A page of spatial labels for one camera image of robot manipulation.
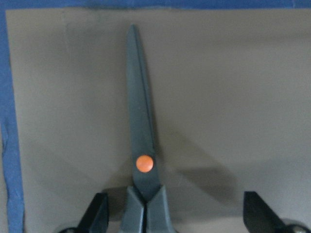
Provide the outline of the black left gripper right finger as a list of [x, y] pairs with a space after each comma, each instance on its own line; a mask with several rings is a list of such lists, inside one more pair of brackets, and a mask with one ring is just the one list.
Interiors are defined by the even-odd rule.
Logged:
[[249, 233], [288, 233], [286, 224], [255, 191], [245, 191], [243, 222]]

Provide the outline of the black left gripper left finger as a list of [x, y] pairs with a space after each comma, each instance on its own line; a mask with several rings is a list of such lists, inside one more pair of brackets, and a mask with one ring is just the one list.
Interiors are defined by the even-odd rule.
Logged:
[[108, 228], [108, 195], [97, 193], [77, 226], [78, 233], [105, 233]]

